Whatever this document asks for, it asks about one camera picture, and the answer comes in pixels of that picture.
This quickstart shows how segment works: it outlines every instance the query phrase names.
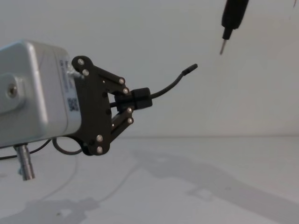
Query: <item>pen tip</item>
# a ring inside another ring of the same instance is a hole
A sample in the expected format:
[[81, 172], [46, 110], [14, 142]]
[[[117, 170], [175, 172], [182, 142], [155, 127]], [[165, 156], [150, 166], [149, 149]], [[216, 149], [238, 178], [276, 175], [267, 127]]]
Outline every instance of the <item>pen tip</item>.
[[227, 40], [223, 40], [223, 44], [222, 44], [222, 47], [221, 47], [220, 55], [222, 55], [223, 52], [224, 52], [224, 48], [225, 48], [226, 42], [227, 42]]

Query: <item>silver connector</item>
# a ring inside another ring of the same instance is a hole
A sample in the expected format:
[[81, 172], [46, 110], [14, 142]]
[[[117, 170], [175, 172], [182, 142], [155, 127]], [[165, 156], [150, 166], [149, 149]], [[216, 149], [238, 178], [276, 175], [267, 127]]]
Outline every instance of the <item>silver connector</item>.
[[28, 181], [34, 179], [35, 175], [31, 164], [30, 152], [27, 148], [27, 145], [15, 146], [14, 148], [17, 152], [18, 159], [21, 165], [20, 174], [23, 176], [23, 180]]

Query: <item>white table surface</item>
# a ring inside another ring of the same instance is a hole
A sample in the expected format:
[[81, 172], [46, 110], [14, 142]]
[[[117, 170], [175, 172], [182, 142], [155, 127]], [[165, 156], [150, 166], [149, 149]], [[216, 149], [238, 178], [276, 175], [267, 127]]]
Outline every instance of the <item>white table surface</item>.
[[0, 161], [0, 224], [299, 223], [299, 138], [120, 139], [32, 161], [29, 182]]

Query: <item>black bracket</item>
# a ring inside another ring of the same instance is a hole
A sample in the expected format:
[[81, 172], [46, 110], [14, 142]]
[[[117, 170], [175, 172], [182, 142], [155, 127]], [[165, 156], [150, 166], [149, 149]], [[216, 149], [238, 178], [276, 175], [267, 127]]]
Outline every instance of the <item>black bracket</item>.
[[133, 122], [134, 106], [122, 108], [112, 118], [108, 93], [116, 97], [131, 96], [125, 79], [93, 65], [86, 56], [77, 56], [72, 62], [81, 75], [75, 78], [81, 111], [81, 127], [66, 137], [74, 139], [86, 155], [103, 155], [110, 143]]

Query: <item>qr code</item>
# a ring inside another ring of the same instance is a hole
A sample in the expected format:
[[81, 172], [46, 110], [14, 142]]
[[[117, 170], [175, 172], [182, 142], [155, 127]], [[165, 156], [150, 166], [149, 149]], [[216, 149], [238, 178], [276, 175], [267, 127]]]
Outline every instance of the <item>qr code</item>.
[[76, 98], [67, 98], [70, 111], [79, 111], [78, 100]]

